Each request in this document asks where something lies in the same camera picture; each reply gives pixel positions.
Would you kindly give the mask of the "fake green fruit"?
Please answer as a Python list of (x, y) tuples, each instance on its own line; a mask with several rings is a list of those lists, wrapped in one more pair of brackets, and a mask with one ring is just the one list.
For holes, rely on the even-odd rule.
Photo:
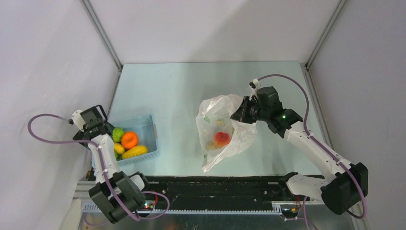
[(125, 134), (125, 131), (122, 128), (114, 128), (112, 131), (112, 139), (114, 142), (121, 142), (123, 136)]

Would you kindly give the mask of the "fake orange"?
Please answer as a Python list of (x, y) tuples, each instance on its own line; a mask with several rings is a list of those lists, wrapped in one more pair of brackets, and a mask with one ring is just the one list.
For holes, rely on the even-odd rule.
[(125, 132), (121, 139), (121, 145), (125, 149), (131, 149), (138, 144), (138, 135), (135, 132)]

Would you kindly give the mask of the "white plastic bag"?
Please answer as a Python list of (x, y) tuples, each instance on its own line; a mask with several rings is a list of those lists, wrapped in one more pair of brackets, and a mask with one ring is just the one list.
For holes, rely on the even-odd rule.
[[(242, 100), (241, 96), (229, 94), (201, 102), (195, 122), (203, 150), (203, 172), (208, 172), (224, 158), (247, 150), (257, 137), (255, 124), (245, 124), (230, 119)], [(217, 132), (228, 133), (231, 137), (230, 143), (217, 148), (213, 143), (213, 137)]]

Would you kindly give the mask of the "fake peach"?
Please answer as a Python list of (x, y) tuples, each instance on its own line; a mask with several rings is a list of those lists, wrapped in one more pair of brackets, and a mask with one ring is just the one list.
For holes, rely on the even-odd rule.
[(228, 145), (231, 141), (231, 137), (226, 132), (217, 132), (213, 137), (213, 143), (217, 148), (222, 148)]

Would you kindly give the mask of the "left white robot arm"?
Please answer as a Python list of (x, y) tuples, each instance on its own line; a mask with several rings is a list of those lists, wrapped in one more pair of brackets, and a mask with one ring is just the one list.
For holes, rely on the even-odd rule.
[(140, 221), (137, 209), (151, 195), (151, 186), (143, 174), (137, 172), (129, 177), (120, 170), (114, 152), (114, 126), (107, 121), (103, 107), (76, 110), (71, 123), (79, 129), (73, 140), (92, 154), (96, 179), (89, 190), (91, 200), (113, 224), (126, 217)]

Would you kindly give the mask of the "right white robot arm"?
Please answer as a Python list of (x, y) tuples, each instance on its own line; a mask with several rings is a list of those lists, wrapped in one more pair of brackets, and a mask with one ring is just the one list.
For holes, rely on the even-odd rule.
[(265, 122), (272, 133), (295, 145), (320, 170), (323, 179), (296, 172), (285, 175), (278, 188), (282, 199), (307, 196), (323, 201), (330, 211), (342, 215), (366, 197), (367, 167), (361, 162), (351, 163), (306, 131), (304, 120), (294, 110), (283, 107), (274, 87), (260, 88), (252, 97), (245, 96), (230, 118), (246, 124)]

